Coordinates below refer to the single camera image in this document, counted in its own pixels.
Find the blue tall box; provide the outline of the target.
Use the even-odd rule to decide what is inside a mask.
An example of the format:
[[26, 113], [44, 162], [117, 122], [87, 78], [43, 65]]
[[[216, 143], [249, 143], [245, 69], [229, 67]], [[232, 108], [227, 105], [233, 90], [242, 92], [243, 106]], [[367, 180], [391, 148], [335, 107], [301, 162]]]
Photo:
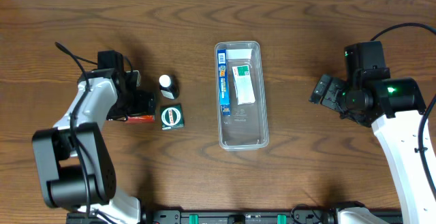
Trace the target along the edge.
[[228, 68], [226, 50], [217, 51], [217, 74], [219, 87], [219, 105], [224, 116], [231, 115], [230, 92], [228, 88]]

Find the dark bottle white cap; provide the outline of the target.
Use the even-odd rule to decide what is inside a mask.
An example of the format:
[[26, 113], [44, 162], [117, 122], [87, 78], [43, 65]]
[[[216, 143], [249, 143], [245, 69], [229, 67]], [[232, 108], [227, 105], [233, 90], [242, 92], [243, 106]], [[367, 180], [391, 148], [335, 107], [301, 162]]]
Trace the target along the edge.
[[159, 77], [159, 90], [168, 99], [177, 99], [179, 96], [176, 83], [171, 76], [166, 74]]

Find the clear plastic container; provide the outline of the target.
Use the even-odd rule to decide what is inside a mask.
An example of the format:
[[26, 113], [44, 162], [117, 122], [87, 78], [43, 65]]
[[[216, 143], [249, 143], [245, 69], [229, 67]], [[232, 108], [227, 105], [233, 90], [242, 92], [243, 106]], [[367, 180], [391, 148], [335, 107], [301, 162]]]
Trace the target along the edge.
[[[219, 105], [217, 51], [226, 50], [231, 115], [224, 116]], [[255, 102], [238, 105], [233, 66], [248, 65]], [[219, 144], [226, 151], [257, 150], [269, 143], [260, 45], [256, 41], [219, 42], [215, 45], [215, 86]]]

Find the red orange box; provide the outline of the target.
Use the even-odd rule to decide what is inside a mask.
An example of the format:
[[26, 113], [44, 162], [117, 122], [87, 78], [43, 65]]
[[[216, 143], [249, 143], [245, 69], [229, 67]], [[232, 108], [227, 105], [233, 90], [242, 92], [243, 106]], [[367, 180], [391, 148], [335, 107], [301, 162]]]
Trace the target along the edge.
[[141, 116], [128, 116], [125, 121], [127, 124], [139, 124], [139, 123], [154, 123], [154, 115], [141, 115]]

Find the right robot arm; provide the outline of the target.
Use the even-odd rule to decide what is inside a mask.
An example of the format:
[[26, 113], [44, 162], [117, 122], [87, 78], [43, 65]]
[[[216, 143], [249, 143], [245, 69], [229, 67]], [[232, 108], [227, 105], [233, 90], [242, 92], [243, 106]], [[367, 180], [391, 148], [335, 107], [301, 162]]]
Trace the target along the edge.
[[341, 118], [370, 127], [380, 143], [404, 223], [435, 222], [435, 151], [429, 137], [430, 108], [412, 78], [358, 75], [341, 80], [324, 74], [309, 99]]

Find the white green medicine box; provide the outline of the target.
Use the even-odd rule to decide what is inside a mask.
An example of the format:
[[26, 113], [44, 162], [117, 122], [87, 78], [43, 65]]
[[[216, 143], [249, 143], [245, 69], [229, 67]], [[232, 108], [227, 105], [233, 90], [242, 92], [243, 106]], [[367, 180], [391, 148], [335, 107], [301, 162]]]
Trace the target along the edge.
[[255, 102], [255, 95], [248, 65], [233, 66], [234, 86], [238, 105]]

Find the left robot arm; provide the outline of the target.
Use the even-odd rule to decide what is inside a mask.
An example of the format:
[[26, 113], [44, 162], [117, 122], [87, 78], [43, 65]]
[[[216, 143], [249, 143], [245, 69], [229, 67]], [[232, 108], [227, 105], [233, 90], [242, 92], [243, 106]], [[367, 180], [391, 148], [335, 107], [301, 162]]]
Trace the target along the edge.
[[94, 70], [78, 79], [68, 111], [52, 128], [32, 137], [44, 203], [77, 212], [83, 221], [144, 223], [138, 198], [116, 183], [102, 129], [110, 109], [140, 86], [137, 70]]

